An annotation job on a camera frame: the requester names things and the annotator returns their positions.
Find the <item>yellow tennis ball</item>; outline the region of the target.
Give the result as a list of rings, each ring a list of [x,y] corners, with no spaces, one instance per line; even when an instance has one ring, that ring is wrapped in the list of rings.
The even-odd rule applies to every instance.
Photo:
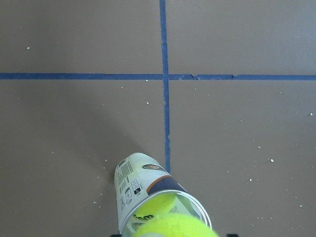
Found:
[[[159,215],[143,224],[134,237],[216,237],[202,220],[181,213]]]

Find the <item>clear tennis ball can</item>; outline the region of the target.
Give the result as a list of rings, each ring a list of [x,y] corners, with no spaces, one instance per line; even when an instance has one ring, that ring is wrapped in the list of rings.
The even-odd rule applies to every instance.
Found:
[[[131,237],[145,223],[130,223],[132,211],[148,198],[164,193],[176,195],[169,213],[197,217],[212,227],[209,215],[202,204],[188,193],[155,159],[133,153],[122,160],[115,169],[114,183],[118,207],[118,231]]]

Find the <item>tennis ball inside can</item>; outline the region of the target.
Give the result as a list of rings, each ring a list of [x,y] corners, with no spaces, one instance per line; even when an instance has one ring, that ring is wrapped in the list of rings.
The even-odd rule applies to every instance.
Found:
[[[146,223],[157,216],[169,213],[176,201],[176,195],[172,193],[159,194],[140,203],[132,211],[130,223]]]

